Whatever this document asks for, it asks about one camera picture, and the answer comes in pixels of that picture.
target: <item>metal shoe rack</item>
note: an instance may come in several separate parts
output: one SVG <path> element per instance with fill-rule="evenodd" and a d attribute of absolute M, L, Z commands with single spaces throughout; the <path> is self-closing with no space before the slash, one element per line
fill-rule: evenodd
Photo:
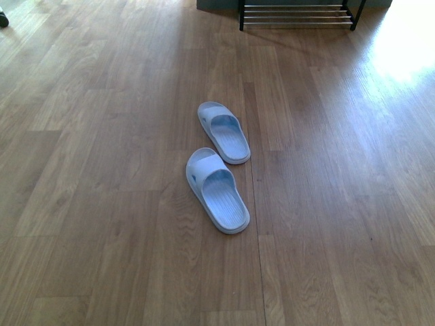
<path fill-rule="evenodd" d="M 356 16 L 347 7 L 348 0 L 338 5 L 247 5 L 239 0 L 239 29 L 245 25 L 281 26 L 349 26 L 354 31 L 366 0 L 361 0 Z"/>

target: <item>pair of slippers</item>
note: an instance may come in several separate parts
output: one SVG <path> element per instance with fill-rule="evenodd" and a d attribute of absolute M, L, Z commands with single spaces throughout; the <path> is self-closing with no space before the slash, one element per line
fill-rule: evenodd
<path fill-rule="evenodd" d="M 211 148 L 198 149 L 188 160 L 186 177 L 218 230 L 236 234 L 249 224 L 249 212 L 224 161 L 244 163 L 251 151 L 238 119 L 222 104 L 201 104 L 198 117 L 220 156 Z"/>

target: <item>laminate flooring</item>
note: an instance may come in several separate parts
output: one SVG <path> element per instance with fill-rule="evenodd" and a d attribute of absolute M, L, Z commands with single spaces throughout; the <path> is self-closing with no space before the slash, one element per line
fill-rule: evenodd
<path fill-rule="evenodd" d="M 194 0 L 1 5 L 0 325 L 435 325 L 422 7 L 240 32 Z M 233 236 L 185 179 L 205 101 L 251 147 Z"/>

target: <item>light blue slipper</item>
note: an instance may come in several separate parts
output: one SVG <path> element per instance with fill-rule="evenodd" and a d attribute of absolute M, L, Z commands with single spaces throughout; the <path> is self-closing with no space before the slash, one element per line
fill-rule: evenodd
<path fill-rule="evenodd" d="M 211 148 L 200 148 L 188 160 L 188 183 L 214 225 L 223 233 L 236 234 L 249 224 L 249 212 L 236 181 Z"/>
<path fill-rule="evenodd" d="M 205 102 L 198 108 L 198 117 L 222 159 L 230 164 L 248 161 L 251 151 L 238 119 L 217 102 Z"/>

